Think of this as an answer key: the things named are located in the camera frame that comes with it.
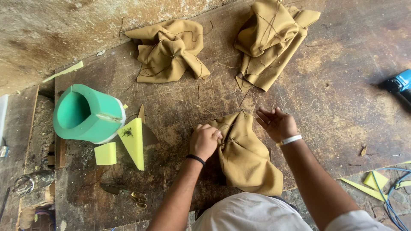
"cordless drill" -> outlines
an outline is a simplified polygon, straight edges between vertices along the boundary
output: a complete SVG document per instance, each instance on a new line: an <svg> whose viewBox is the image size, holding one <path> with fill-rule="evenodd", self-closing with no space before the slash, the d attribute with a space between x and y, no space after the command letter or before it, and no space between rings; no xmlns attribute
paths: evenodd
<svg viewBox="0 0 411 231"><path fill-rule="evenodd" d="M400 73L383 82L383 87L389 92L399 92L411 103L411 70Z"/></svg>

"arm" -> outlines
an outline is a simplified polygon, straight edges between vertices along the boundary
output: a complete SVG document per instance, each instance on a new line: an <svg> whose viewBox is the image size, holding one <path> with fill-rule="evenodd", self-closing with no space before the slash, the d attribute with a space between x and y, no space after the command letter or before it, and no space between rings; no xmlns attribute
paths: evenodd
<svg viewBox="0 0 411 231"><path fill-rule="evenodd" d="M217 139L221 138L221 132L217 128L209 124L198 125L191 137L190 154L206 161L217 148ZM170 231L185 229L194 187L202 168L203 164L195 159L187 158L184 161L177 178L150 222L148 231L164 230L165 227Z"/></svg>
<svg viewBox="0 0 411 231"><path fill-rule="evenodd" d="M259 116L257 122L276 143L298 134L294 118L278 107L271 111L260 107L256 113ZM281 146L281 151L320 230L338 216L359 210L351 197L321 167L302 139Z"/></svg>

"white bracelet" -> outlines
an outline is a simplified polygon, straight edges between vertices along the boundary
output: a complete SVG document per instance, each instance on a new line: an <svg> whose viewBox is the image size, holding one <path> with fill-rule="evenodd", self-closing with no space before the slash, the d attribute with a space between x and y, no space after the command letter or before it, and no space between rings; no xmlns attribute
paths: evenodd
<svg viewBox="0 0 411 231"><path fill-rule="evenodd" d="M292 137L286 138L286 139L282 140L281 142L276 143L275 145L276 145L277 147L281 147L281 146L283 146L284 144L288 144L288 143L294 142L294 141L299 140L299 139L302 139L302 136L301 136L301 135L296 135L296 136L292 136Z"/></svg>

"white shirt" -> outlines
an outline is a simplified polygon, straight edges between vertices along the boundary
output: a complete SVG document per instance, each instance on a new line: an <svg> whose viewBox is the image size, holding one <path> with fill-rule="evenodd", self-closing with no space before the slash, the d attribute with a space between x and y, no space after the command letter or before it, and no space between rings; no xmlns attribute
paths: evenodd
<svg viewBox="0 0 411 231"><path fill-rule="evenodd" d="M192 225L193 231L281 230L310 231L300 214L287 203L260 194L242 192L207 209ZM363 210L335 218L325 231L391 231Z"/></svg>

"mustard fabric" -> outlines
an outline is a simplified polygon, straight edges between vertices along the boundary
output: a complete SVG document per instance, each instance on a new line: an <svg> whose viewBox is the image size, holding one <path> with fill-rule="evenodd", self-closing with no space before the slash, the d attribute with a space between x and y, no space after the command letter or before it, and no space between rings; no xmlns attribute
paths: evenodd
<svg viewBox="0 0 411 231"><path fill-rule="evenodd" d="M196 79L206 79L210 72L196 57L203 49L203 27L190 20L169 20L127 31L126 36L141 39L138 61L142 63L137 82L177 81L187 68Z"/></svg>
<svg viewBox="0 0 411 231"><path fill-rule="evenodd" d="M256 0L234 45L244 52L237 77L268 91L319 17L320 12L285 7L277 0ZM242 91L248 90L244 85L239 82Z"/></svg>
<svg viewBox="0 0 411 231"><path fill-rule="evenodd" d="M252 130L254 117L239 111L210 121L223 136L218 155L228 186L266 196L282 193L283 175L270 162L267 147Z"/></svg>

